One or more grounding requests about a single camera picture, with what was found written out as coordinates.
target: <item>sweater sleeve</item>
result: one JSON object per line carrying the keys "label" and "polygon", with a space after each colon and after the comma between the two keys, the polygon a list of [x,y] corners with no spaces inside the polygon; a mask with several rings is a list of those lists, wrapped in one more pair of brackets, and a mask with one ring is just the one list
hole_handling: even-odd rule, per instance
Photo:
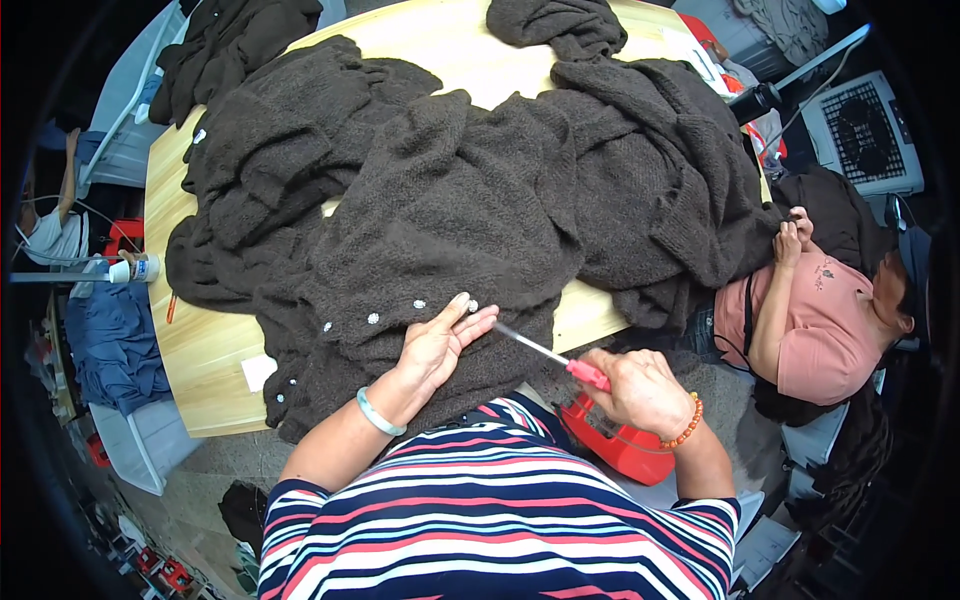
{"label": "sweater sleeve", "polygon": [[707,598],[725,598],[732,584],[733,536],[740,519],[736,498],[693,500],[651,513],[667,534],[664,546],[690,583]]}
{"label": "sweater sleeve", "polygon": [[299,479],[276,484],[267,499],[263,525],[263,555],[257,598],[279,597],[287,585],[290,565],[303,538],[326,504],[330,494],[320,486]]}

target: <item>person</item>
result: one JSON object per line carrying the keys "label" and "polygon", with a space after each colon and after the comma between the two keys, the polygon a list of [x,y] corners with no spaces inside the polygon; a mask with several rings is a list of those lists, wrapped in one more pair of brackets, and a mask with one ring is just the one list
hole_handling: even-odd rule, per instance
{"label": "person", "polygon": [[[672,510],[635,502],[574,456],[559,420],[511,393],[391,444],[485,335],[498,308],[462,319],[460,294],[407,329],[396,366],[311,430],[270,492],[258,597],[723,598],[740,507],[705,422],[673,450]],[[696,403],[662,354],[585,357],[611,419],[675,440]]]}
{"label": "person", "polygon": [[[66,167],[57,207],[49,214],[39,216],[29,192],[20,205],[17,227],[23,242],[22,250],[39,265],[73,266],[81,258],[102,252],[109,241],[112,223],[102,215],[91,215],[85,207],[77,209],[74,206],[79,137],[80,129],[66,135]],[[93,206],[112,219],[122,207],[122,199],[112,188],[122,189],[116,185],[109,186],[109,189],[91,186],[84,204]]]}
{"label": "person", "polygon": [[900,247],[885,255],[870,281],[812,241],[804,208],[789,215],[774,238],[774,264],[698,306],[684,335],[634,332],[619,345],[692,350],[708,363],[749,368],[780,394],[830,406],[859,390],[897,340],[915,331],[927,337],[929,235],[916,227],[903,231]]}

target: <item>beaded bracelet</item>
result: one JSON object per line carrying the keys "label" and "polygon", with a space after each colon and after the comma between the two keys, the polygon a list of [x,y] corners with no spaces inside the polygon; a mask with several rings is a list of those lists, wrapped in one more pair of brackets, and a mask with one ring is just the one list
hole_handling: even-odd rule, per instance
{"label": "beaded bracelet", "polygon": [[686,430],[680,434],[676,440],[670,440],[669,442],[660,442],[661,448],[675,448],[678,445],[682,444],[684,440],[690,437],[690,434],[693,433],[693,430],[697,428],[697,423],[700,422],[700,417],[704,415],[704,403],[700,401],[700,398],[697,397],[696,392],[690,392],[690,397],[693,398],[693,402],[697,405],[696,409],[693,411],[693,420],[690,422],[690,425],[686,427]]}

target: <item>hand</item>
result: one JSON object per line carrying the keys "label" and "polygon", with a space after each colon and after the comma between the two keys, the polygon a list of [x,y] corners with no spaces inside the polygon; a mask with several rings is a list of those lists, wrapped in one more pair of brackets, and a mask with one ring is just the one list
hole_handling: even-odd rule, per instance
{"label": "hand", "polygon": [[66,153],[68,156],[73,156],[77,153],[78,139],[80,139],[79,127],[66,135]]}
{"label": "hand", "polygon": [[696,402],[680,385],[660,352],[610,354],[595,348],[582,360],[610,378],[610,394],[581,384],[587,396],[612,420],[675,440],[693,420]]}
{"label": "hand", "polygon": [[433,321],[407,327],[395,371],[402,385],[409,386],[413,400],[425,404],[453,374],[460,352],[493,327],[500,312],[495,305],[457,323],[467,313],[469,301],[470,294],[459,294]]}
{"label": "hand", "polygon": [[797,224],[780,223],[780,233],[774,238],[774,264],[778,267],[797,266],[803,251],[797,235]]}
{"label": "hand", "polygon": [[797,219],[794,221],[797,224],[797,237],[800,239],[801,250],[806,252],[806,245],[810,243],[810,238],[813,237],[813,221],[810,221],[810,218],[806,216],[806,208],[802,206],[791,208],[789,215]]}

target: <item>wooden table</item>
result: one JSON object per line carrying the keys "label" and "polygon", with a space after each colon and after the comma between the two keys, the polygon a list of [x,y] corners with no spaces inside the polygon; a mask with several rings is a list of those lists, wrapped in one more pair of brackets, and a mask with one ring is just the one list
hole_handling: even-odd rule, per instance
{"label": "wooden table", "polygon": [[[357,15],[304,37],[288,48],[330,36],[351,37],[365,58],[414,62],[444,82],[444,93],[463,88],[473,103],[494,108],[518,90],[534,98],[552,88],[555,61],[547,45],[514,48],[487,30],[489,0],[409,0]],[[623,60],[689,60],[696,39],[677,14],[635,0],[611,0],[630,35]],[[181,158],[203,108],[195,108],[177,131],[170,128],[151,147],[147,167],[145,245],[164,255],[170,231],[197,211],[196,198],[180,188]],[[764,199],[769,190],[763,185]],[[251,392],[241,361],[263,354],[263,332],[253,316],[217,313],[180,301],[166,323],[170,286],[165,274],[150,285],[156,337],[167,378],[187,431],[193,437],[265,429],[262,392]],[[627,326],[611,295],[571,281],[554,315],[553,349],[577,348]]]}

